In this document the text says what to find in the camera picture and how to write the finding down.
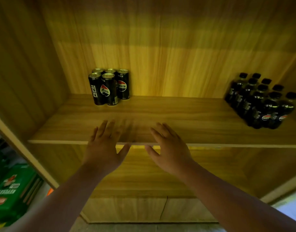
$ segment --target bottle cap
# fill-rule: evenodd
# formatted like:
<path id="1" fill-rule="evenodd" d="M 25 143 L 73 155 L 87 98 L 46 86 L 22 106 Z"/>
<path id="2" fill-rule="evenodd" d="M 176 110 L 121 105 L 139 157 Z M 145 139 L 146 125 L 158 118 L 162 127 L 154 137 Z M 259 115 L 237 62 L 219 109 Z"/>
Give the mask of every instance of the bottle cap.
<path id="1" fill-rule="evenodd" d="M 282 94 L 279 92 L 274 91 L 274 92 L 269 93 L 269 97 L 271 97 L 273 99 L 279 99 L 279 98 L 281 98 L 281 96 L 282 96 Z"/>
<path id="2" fill-rule="evenodd" d="M 281 92 L 283 90 L 284 86 L 282 85 L 274 85 L 273 90 Z"/>
<path id="3" fill-rule="evenodd" d="M 255 79 L 259 79 L 260 77 L 261 77 L 261 74 L 259 74 L 259 73 L 254 73 L 252 75 L 252 78 L 255 78 Z"/>
<path id="4" fill-rule="evenodd" d="M 264 78 L 264 79 L 262 80 L 262 84 L 264 84 L 264 85 L 269 85 L 270 82 L 271 82 L 271 79 L 268 79 L 268 78 Z"/>
<path id="5" fill-rule="evenodd" d="M 255 84 L 257 83 L 257 79 L 250 78 L 250 79 L 248 80 L 248 83 L 249 83 L 250 85 L 255 85 Z"/>
<path id="6" fill-rule="evenodd" d="M 267 86 L 267 85 L 259 85 L 259 86 L 257 87 L 257 89 L 258 89 L 259 91 L 266 91 L 266 90 L 268 90 L 268 86 Z"/>
<path id="7" fill-rule="evenodd" d="M 296 93 L 289 92 L 289 93 L 286 94 L 285 97 L 287 97 L 288 99 L 294 100 L 294 99 L 296 99 Z"/>
<path id="8" fill-rule="evenodd" d="M 247 78 L 247 76 L 248 76 L 248 74 L 245 73 L 245 72 L 242 72 L 242 73 L 239 74 L 240 78 Z"/>

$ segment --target pack of bottles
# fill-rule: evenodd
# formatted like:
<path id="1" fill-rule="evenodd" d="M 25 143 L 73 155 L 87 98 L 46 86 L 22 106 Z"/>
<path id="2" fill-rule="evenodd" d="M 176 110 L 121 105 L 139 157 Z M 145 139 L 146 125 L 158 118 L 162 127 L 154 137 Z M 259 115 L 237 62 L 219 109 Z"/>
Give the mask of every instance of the pack of bottles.
<path id="1" fill-rule="evenodd" d="M 261 74 L 254 73 L 247 79 L 247 73 L 240 73 L 239 78 L 232 81 L 225 101 L 248 126 L 255 129 L 276 129 L 294 110 L 293 101 L 296 100 L 296 93 L 288 92 L 282 98 L 282 85 L 277 84 L 269 89 L 271 80 L 264 78 L 259 83 L 260 77 Z"/>

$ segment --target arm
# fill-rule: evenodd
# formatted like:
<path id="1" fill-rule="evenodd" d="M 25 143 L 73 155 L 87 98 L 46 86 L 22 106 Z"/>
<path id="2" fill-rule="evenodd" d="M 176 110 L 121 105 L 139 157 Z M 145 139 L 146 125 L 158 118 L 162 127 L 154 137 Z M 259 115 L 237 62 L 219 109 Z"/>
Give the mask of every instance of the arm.
<path id="1" fill-rule="evenodd" d="M 228 232 L 296 231 L 296 221 L 197 164 L 187 145 L 167 124 L 157 123 L 157 129 L 151 128 L 151 133 L 160 144 L 161 154 L 145 146 L 150 157 L 193 190 Z"/>
<path id="2" fill-rule="evenodd" d="M 96 185 L 122 163 L 131 147 L 126 144 L 117 154 L 115 146 L 123 127 L 114 131 L 114 125 L 114 121 L 109 125 L 104 121 L 94 129 L 78 171 L 7 231 L 69 231 Z"/>

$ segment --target hand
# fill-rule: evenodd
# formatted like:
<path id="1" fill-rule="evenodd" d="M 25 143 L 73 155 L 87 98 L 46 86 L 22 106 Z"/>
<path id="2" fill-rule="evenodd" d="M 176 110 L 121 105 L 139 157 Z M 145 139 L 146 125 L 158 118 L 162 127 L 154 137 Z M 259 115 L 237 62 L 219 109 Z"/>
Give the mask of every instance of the hand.
<path id="1" fill-rule="evenodd" d="M 151 159 L 164 171 L 180 178 L 185 170 L 196 164 L 192 159 L 189 148 L 176 132 L 167 124 L 157 123 L 156 131 L 150 128 L 154 139 L 160 144 L 161 154 L 159 155 L 151 146 L 145 146 Z"/>
<path id="2" fill-rule="evenodd" d="M 114 126 L 115 121 L 111 121 L 107 125 L 105 120 L 99 128 L 94 129 L 82 162 L 84 167 L 103 177 L 120 166 L 131 147 L 130 144 L 125 144 L 117 154 L 116 144 L 123 125 L 117 130 L 114 130 Z"/>

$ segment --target can lid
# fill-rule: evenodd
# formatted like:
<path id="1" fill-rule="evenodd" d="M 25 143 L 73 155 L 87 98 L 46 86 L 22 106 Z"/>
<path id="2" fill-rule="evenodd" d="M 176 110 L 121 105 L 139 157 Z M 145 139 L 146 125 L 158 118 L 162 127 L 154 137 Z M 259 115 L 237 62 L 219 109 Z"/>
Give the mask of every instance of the can lid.
<path id="1" fill-rule="evenodd" d="M 271 82 L 271 79 L 268 79 L 268 78 L 264 78 L 264 79 L 262 80 L 262 84 L 264 84 L 264 85 L 269 85 L 270 82 Z"/>
<path id="2" fill-rule="evenodd" d="M 257 83 L 257 79 L 255 79 L 255 78 L 250 78 L 250 79 L 248 80 L 248 83 L 249 83 L 250 85 L 255 85 L 255 84 Z"/>
<path id="3" fill-rule="evenodd" d="M 106 73 L 115 73 L 116 70 L 113 69 L 113 68 L 108 68 L 108 69 L 105 70 L 105 72 L 106 72 Z"/>
<path id="4" fill-rule="evenodd" d="M 102 68 L 94 68 L 93 70 L 92 70 L 92 72 L 99 72 L 99 73 L 101 73 L 101 72 L 103 72 L 104 71 L 104 69 L 102 69 Z"/>
<path id="5" fill-rule="evenodd" d="M 240 78 L 247 78 L 247 76 L 248 76 L 248 74 L 245 73 L 245 72 L 242 72 L 242 73 L 239 74 Z"/>
<path id="6" fill-rule="evenodd" d="M 261 74 L 259 74 L 259 73 L 254 73 L 252 75 L 252 78 L 255 78 L 255 79 L 259 79 L 260 77 L 261 77 Z"/>
<path id="7" fill-rule="evenodd" d="M 269 97 L 274 98 L 274 99 L 279 99 L 279 98 L 281 98 L 281 96 L 282 96 L 282 93 L 279 93 L 276 91 L 269 93 Z"/>
<path id="8" fill-rule="evenodd" d="M 281 92 L 283 90 L 284 86 L 282 85 L 274 85 L 273 90 Z"/>
<path id="9" fill-rule="evenodd" d="M 104 73 L 104 74 L 102 75 L 102 77 L 103 77 L 104 79 L 110 79 L 110 78 L 114 78 L 115 75 L 114 75 L 113 73 Z"/>
<path id="10" fill-rule="evenodd" d="M 288 99 L 292 99 L 292 100 L 294 100 L 294 99 L 296 99 L 296 93 L 294 93 L 294 92 L 289 92 L 289 93 L 286 94 L 285 97 L 287 97 Z"/>
<path id="11" fill-rule="evenodd" d="M 126 74 L 126 73 L 128 73 L 128 70 L 126 70 L 126 69 L 120 69 L 118 72 L 120 74 Z"/>
<path id="12" fill-rule="evenodd" d="M 268 86 L 267 86 L 267 85 L 263 85 L 263 84 L 261 84 L 261 85 L 259 85 L 259 86 L 257 87 L 257 89 L 258 89 L 259 91 L 266 91 L 266 90 L 268 90 Z"/>
<path id="13" fill-rule="evenodd" d="M 99 78 L 101 76 L 101 74 L 99 72 L 92 72 L 89 77 L 91 78 Z"/>

